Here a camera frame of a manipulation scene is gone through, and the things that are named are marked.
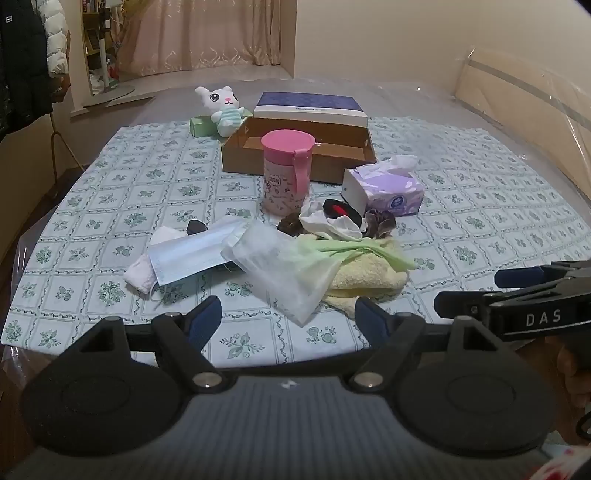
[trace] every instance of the floral tablecloth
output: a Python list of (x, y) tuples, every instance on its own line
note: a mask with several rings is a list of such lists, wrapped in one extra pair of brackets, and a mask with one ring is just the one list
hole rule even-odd
[[(493, 289), (500, 267), (589, 258), (589, 227), (550, 185), (506, 146), (479, 129), (411, 118), (371, 119), (376, 154), (420, 158), (427, 194), (417, 216), (394, 235), (417, 269), (390, 312), (430, 322), (441, 290)], [(313, 183), (313, 197), (339, 197), (340, 186)], [(219, 142), (194, 139), (187, 122), (121, 128), (76, 182), (29, 260), (2, 332), (2, 343), (58, 354), (107, 315), (149, 322), (187, 312), (209, 295), (222, 301), (220, 328), (204, 349), (216, 366), (283, 364), (367, 346), (354, 322), (321, 304), (299, 327), (258, 298), (240, 271), (214, 268), (159, 288), (152, 299), (122, 275), (161, 225), (184, 230), (190, 219), (259, 217), (261, 178), (221, 169)], [(137, 358), (150, 361), (147, 354)]]

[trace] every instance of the black jacket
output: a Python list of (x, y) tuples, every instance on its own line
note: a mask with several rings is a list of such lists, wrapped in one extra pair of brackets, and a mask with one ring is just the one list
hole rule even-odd
[[(14, 131), (52, 110), (47, 39), (31, 0), (0, 0), (0, 35), (4, 78), (14, 108), (9, 113), (9, 130)], [(0, 124), (6, 114), (6, 107), (0, 105)]]
[(0, 35), (0, 141), (10, 131), (13, 111), (10, 90), (4, 76), (4, 56), (2, 55), (2, 36)]

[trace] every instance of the white puffer jacket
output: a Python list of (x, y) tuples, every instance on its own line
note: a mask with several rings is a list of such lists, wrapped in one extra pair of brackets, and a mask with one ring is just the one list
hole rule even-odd
[(60, 0), (31, 0), (47, 36), (47, 68), (50, 77), (68, 74), (68, 25)]

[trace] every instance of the bed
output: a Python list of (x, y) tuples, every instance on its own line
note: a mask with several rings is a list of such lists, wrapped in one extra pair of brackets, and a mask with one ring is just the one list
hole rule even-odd
[[(232, 86), (247, 108), (266, 90), (351, 95), (371, 116), (379, 161), (419, 157), (415, 175), (426, 186), (424, 203), (393, 233), (417, 269), (399, 295), (378, 299), (389, 312), (442, 322), (433, 310), (441, 290), (493, 290), (499, 268), (590, 257), (590, 210), (571, 182), (536, 150), (442, 92), (346, 81)], [(74, 185), (17, 279), (1, 337), (13, 366), (31, 352), (59, 354), (101, 317), (145, 323), (159, 313), (185, 313), (209, 295), (223, 308), (222, 324), (203, 350), (217, 367), (286, 364), (368, 346), (355, 322), (325, 304), (304, 327), (289, 322), (272, 297), (252, 293), (240, 271), (214, 268), (158, 288), (151, 299), (125, 284), (123, 272), (158, 226), (185, 229), (191, 219), (211, 223), (225, 215), (279, 220), (260, 206), (260, 177), (224, 173), (219, 141), (192, 138), (187, 119), (200, 113), (192, 89), (163, 92)], [(320, 183), (310, 190), (321, 198), (339, 192)], [(148, 353), (135, 357), (154, 362)]]

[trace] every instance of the metal screw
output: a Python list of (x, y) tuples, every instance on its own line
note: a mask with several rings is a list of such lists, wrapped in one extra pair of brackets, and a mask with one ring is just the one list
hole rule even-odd
[(198, 387), (212, 388), (222, 383), (222, 377), (214, 372), (201, 372), (193, 377), (193, 383)]
[(384, 378), (376, 372), (361, 372), (355, 375), (353, 381), (362, 387), (373, 388), (379, 387), (384, 382)]

